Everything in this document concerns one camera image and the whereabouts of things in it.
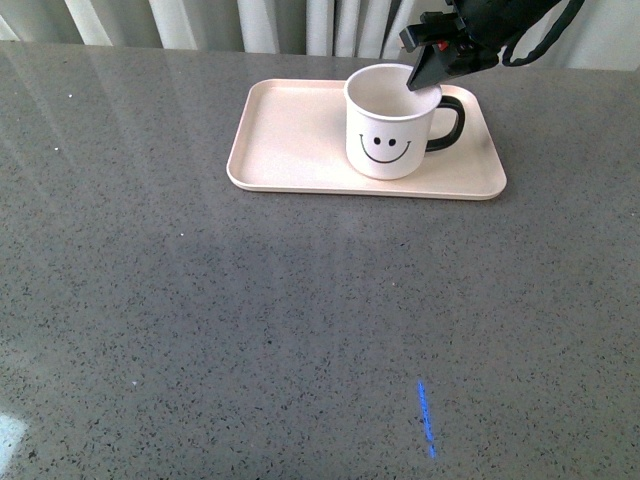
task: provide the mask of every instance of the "gray countertop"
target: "gray countertop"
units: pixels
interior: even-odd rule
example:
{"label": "gray countertop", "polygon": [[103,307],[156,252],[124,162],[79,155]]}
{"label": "gray countertop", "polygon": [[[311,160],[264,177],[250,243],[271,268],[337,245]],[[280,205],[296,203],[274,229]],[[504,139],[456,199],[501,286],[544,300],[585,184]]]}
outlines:
{"label": "gray countertop", "polygon": [[6,478],[638,478],[640,75],[453,81],[491,201],[231,183],[253,84],[369,63],[0,43]]}

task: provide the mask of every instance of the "rectangular tray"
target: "rectangular tray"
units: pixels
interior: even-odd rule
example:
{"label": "rectangular tray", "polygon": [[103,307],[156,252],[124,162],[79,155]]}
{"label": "rectangular tray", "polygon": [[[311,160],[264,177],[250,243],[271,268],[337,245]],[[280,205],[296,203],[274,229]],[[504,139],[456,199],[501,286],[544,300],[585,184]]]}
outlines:
{"label": "rectangular tray", "polygon": [[[227,174],[245,190],[488,200],[507,184],[476,97],[443,85],[460,99],[466,124],[451,147],[428,153],[398,180],[358,173],[345,154],[343,81],[272,79],[254,85],[238,126]],[[450,130],[455,114],[436,110],[431,137]]]}

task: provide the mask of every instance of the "white curtain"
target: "white curtain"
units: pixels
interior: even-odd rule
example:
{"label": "white curtain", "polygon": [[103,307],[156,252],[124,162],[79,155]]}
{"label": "white curtain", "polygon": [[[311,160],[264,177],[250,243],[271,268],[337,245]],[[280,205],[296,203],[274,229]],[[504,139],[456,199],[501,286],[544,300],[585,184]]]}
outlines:
{"label": "white curtain", "polygon": [[[521,40],[533,48],[568,0]],[[415,61],[399,32],[444,0],[0,0],[0,40]],[[537,64],[635,70],[640,0],[586,0]]]}

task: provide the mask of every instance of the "black mug handle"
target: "black mug handle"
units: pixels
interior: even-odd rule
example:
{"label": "black mug handle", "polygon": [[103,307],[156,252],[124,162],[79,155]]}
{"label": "black mug handle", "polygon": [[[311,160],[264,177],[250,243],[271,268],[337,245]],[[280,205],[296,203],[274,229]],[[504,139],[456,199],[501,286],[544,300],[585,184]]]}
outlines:
{"label": "black mug handle", "polygon": [[427,148],[425,152],[435,152],[436,150],[442,150],[443,148],[450,147],[460,138],[462,135],[462,129],[464,128],[464,107],[462,102],[455,97],[449,95],[443,95],[440,105],[436,108],[450,108],[456,112],[456,123],[453,125],[453,129],[444,137],[434,138],[427,142]]}

